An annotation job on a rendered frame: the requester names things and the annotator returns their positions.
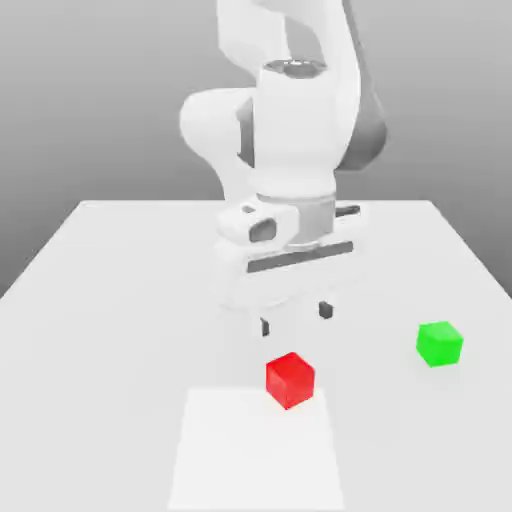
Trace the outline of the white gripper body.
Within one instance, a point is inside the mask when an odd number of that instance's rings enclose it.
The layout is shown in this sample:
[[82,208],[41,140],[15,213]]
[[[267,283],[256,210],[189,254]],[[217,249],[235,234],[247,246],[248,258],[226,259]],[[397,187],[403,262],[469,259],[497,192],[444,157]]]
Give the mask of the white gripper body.
[[252,255],[220,241],[215,246],[215,292],[229,309],[263,309],[359,277],[361,245],[352,241],[306,252]]

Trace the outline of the small red cube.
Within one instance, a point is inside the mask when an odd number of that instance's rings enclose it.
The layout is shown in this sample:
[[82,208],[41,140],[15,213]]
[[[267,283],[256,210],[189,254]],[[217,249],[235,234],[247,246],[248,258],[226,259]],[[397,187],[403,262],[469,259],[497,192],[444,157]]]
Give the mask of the small red cube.
[[315,369],[296,352],[266,364],[266,391],[288,410],[313,397]]

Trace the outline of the small green cube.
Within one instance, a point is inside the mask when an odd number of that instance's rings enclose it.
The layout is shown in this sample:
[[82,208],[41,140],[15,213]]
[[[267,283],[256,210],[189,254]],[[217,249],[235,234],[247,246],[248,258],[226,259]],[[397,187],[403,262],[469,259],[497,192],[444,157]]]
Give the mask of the small green cube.
[[453,365],[459,362],[463,336],[447,321],[421,324],[416,350],[430,367]]

